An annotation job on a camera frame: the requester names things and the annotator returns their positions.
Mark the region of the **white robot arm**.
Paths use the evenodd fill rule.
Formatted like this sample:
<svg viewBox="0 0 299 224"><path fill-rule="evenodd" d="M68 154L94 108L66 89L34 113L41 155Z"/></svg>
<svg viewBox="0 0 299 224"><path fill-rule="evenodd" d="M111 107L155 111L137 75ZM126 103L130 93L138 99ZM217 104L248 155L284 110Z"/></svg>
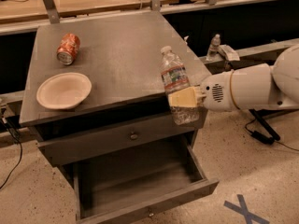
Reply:
<svg viewBox="0 0 299 224"><path fill-rule="evenodd" d="M213 111L299 108L299 45L285 49L273 65L266 63L222 72L198 86L168 96L173 107L202 106Z"/></svg>

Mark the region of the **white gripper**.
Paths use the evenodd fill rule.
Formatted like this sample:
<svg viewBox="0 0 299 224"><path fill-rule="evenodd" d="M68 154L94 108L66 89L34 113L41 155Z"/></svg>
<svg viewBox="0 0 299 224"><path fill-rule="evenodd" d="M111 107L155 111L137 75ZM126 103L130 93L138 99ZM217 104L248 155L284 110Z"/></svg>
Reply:
<svg viewBox="0 0 299 224"><path fill-rule="evenodd" d="M212 111L232 111L234 104L231 96L231 72L207 77L200 87L189 87L168 95L170 106L198 107L203 103L204 108Z"/></svg>

